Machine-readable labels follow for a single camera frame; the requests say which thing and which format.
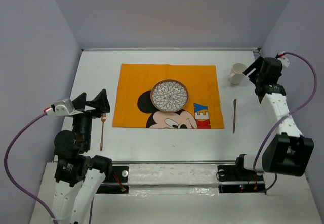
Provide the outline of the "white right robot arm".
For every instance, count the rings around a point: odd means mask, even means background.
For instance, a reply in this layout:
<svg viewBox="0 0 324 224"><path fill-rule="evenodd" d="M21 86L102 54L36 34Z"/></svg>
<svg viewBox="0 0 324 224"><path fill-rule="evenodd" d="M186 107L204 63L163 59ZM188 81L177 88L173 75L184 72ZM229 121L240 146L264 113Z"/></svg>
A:
<svg viewBox="0 0 324 224"><path fill-rule="evenodd" d="M311 138L298 129L293 114L305 107L314 97L316 87L309 98L294 110L287 104L286 91L278 84L282 70L288 68L288 52L276 57L259 56L243 74L255 86L259 103L267 113L272 128L261 143L256 155L241 154L237 157L233 174L246 179L251 172L274 173L300 177L304 174L314 148Z"/></svg>

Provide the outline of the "white ceramic mug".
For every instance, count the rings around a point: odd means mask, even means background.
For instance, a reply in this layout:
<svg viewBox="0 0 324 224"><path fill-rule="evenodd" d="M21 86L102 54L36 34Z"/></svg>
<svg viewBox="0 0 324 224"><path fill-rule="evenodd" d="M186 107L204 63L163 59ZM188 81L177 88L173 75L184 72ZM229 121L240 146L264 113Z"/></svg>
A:
<svg viewBox="0 0 324 224"><path fill-rule="evenodd" d="M243 72L247 69L247 66L243 63L235 63L229 73L229 82L232 85L239 85L244 79Z"/></svg>

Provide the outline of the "orange cartoon cloth placemat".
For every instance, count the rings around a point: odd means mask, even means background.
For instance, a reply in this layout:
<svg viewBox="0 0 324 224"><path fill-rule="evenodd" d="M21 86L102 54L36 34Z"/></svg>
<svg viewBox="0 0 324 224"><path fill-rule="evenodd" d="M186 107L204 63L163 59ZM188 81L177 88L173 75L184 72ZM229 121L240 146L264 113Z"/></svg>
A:
<svg viewBox="0 0 324 224"><path fill-rule="evenodd" d="M161 112L151 102L152 88L167 79L179 81L188 89L188 102L178 112ZM113 127L223 129L216 67L122 64Z"/></svg>

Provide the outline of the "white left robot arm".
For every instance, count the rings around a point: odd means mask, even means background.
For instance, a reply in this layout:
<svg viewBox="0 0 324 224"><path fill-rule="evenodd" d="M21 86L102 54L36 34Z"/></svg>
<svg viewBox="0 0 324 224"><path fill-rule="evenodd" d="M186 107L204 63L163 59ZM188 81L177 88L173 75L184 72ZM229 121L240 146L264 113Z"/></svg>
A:
<svg viewBox="0 0 324 224"><path fill-rule="evenodd" d="M85 155L91 148L93 119L110 112L107 92L102 89L90 101L86 93L74 100L64 98L54 102L51 109L58 117L73 119L72 128L60 131L54 139L58 161L52 219L54 223L81 223L98 188L112 175L110 158Z"/></svg>

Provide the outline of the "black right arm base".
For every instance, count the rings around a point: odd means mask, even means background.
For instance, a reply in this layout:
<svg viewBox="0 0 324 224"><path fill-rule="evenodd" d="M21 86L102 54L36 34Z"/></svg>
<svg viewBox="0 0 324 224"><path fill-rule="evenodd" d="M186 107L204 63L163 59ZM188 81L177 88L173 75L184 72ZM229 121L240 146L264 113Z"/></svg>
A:
<svg viewBox="0 0 324 224"><path fill-rule="evenodd" d="M219 165L216 179L220 194L258 193L266 189L262 175L257 175L250 170L238 169L235 165Z"/></svg>

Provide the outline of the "copper fork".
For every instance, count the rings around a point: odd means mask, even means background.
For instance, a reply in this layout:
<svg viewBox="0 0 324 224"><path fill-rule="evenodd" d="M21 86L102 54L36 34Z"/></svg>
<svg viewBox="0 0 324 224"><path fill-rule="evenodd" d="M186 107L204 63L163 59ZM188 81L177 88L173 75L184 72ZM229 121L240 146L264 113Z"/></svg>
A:
<svg viewBox="0 0 324 224"><path fill-rule="evenodd" d="M100 152L103 151L103 136L104 136L104 123L106 121L106 114L101 116L101 139L100 139Z"/></svg>

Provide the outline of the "patterned ceramic plate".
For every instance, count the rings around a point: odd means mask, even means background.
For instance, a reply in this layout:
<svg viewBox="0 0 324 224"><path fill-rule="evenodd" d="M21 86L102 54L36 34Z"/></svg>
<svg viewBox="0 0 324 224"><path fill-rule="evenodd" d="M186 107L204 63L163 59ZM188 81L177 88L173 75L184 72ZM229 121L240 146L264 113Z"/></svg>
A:
<svg viewBox="0 0 324 224"><path fill-rule="evenodd" d="M150 91L150 99L158 110L174 113L186 106L189 92L183 83L174 79L166 79L154 85Z"/></svg>

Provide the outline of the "copper knife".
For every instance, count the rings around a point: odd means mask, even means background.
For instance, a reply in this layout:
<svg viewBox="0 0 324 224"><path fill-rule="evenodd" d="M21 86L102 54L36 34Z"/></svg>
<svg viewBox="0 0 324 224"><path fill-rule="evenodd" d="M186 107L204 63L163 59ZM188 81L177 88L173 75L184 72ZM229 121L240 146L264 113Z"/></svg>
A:
<svg viewBox="0 0 324 224"><path fill-rule="evenodd" d="M233 134L235 134L235 128L236 128L236 108L237 108L237 98L233 100Z"/></svg>

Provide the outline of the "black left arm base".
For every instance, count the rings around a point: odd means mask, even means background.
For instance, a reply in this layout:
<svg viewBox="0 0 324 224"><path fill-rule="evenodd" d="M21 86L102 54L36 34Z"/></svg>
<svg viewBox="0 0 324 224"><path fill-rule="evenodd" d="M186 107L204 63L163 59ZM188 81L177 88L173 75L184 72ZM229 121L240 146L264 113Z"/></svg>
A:
<svg viewBox="0 0 324 224"><path fill-rule="evenodd" d="M114 165L111 175L106 177L100 185L97 194L127 194L129 192L128 177L128 165Z"/></svg>

